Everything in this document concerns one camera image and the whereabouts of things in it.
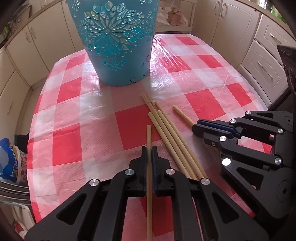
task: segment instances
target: tiled floor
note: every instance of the tiled floor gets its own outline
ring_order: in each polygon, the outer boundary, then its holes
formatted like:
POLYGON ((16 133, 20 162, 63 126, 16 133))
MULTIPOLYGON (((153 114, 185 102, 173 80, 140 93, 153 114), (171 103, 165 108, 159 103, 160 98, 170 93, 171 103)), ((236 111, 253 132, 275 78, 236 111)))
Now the tiled floor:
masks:
POLYGON ((41 85, 39 85, 38 87, 32 90, 28 103, 25 108, 24 116, 22 118, 19 134, 27 134, 30 131, 35 106, 43 86, 44 86, 44 83, 41 83, 41 85))

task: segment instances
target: table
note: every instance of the table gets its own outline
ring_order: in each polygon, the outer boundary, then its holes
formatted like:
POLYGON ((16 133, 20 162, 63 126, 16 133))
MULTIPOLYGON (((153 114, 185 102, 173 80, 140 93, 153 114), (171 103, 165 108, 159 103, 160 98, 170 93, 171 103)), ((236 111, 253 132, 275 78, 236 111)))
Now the table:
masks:
MULTIPOLYGON (((172 105, 194 121, 229 121, 248 110, 263 110, 256 95, 234 67, 190 34, 155 35, 151 56, 150 75, 125 87, 99 82, 85 50, 54 65, 38 100, 28 143, 28 183, 37 221, 88 180, 110 179, 141 155, 146 125, 152 125, 142 93, 159 101, 210 179, 250 213, 220 177, 212 147, 192 134, 172 105)), ((177 168, 154 127, 152 142, 159 156, 177 168)), ((270 151, 245 137, 239 144, 270 151)), ((145 198, 129 198, 122 240, 146 239, 145 212, 145 198)), ((153 233, 157 241, 173 240, 170 198, 153 197, 153 233)))

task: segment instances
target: triangular cutout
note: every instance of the triangular cutout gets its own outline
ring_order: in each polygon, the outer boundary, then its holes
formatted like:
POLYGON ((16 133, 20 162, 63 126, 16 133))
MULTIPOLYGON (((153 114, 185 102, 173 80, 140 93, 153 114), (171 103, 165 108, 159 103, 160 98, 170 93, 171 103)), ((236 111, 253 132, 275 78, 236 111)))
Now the triangular cutout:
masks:
POLYGON ((242 167, 237 168, 237 172, 250 184, 253 186, 254 189, 260 190, 262 182, 263 182, 263 175, 252 172, 250 170, 244 169, 242 167))
POLYGON ((86 199, 86 194, 81 194, 73 202, 71 202, 64 210, 62 210, 57 218, 69 225, 73 225, 78 213, 86 199))
POLYGON ((264 117, 271 118, 271 119, 274 118, 273 113, 258 112, 257 115, 264 116, 264 117))
POLYGON ((234 211, 216 192, 212 194, 217 205, 223 223, 230 223, 239 218, 239 215, 234 211))

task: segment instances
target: red and white tablecloth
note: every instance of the red and white tablecloth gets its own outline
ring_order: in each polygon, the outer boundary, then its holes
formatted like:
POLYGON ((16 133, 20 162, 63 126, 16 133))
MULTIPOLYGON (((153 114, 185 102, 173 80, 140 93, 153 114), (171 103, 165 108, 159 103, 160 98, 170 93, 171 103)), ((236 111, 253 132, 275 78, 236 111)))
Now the red and white tablecloth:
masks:
MULTIPOLYGON (((142 93, 159 101, 210 179, 250 212, 220 177, 210 148, 192 134, 172 105, 194 121, 229 121, 248 110, 263 110, 255 94, 235 68, 190 34, 155 35, 151 56, 150 74, 125 87, 99 82, 85 50, 54 65, 37 102, 28 144, 28 182, 37 221, 88 180, 110 179, 141 155, 146 126, 153 125, 142 93)), ((159 156, 177 168, 154 127, 152 141, 159 156)), ((269 152, 254 140, 242 138, 239 143, 269 152)), ((145 198, 128 200, 122 240, 146 239, 145 212, 145 198)), ((153 199, 153 234, 157 241, 173 240, 170 198, 153 199)))

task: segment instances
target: floor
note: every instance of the floor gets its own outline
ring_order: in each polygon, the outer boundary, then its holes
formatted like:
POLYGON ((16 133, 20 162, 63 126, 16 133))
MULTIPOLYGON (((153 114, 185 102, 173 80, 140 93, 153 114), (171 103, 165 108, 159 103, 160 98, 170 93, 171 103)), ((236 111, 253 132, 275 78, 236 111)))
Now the floor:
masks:
POLYGON ((40 81, 36 83, 34 86, 32 86, 32 91, 28 96, 27 105, 25 107, 23 106, 25 110, 24 110, 23 118, 21 120, 19 134, 27 134, 30 131, 35 106, 37 104, 37 101, 42 91, 42 88, 44 86, 44 83, 45 81, 40 81))

